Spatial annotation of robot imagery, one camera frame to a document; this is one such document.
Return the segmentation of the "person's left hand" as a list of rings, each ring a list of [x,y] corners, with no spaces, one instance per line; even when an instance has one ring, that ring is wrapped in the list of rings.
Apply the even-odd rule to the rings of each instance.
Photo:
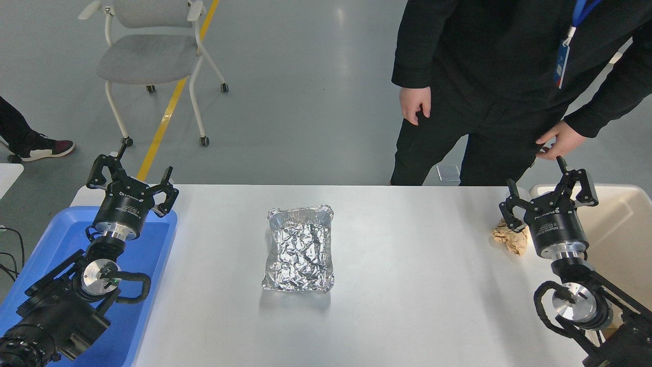
[[[536,139],[536,144],[541,147],[535,156],[543,160],[556,160],[558,156],[565,156],[577,149],[586,139],[561,120]]]

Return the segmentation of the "person's right hand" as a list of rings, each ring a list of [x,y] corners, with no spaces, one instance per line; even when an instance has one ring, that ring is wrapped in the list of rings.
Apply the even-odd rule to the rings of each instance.
[[[431,114],[431,88],[400,88],[399,102],[401,114],[405,120],[414,126],[419,125],[418,113],[424,118]]]

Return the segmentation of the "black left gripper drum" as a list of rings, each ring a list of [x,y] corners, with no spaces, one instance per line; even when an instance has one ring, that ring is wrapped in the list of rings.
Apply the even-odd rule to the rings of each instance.
[[[153,196],[144,196],[149,186],[135,179],[116,180],[108,184],[105,198],[93,221],[93,227],[104,231],[109,224],[117,223],[130,228],[130,232],[142,232]]]

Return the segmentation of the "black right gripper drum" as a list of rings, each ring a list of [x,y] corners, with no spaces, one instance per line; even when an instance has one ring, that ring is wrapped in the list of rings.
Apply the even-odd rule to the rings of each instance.
[[[586,251],[587,236],[577,215],[577,202],[531,201],[524,214],[536,251]]]

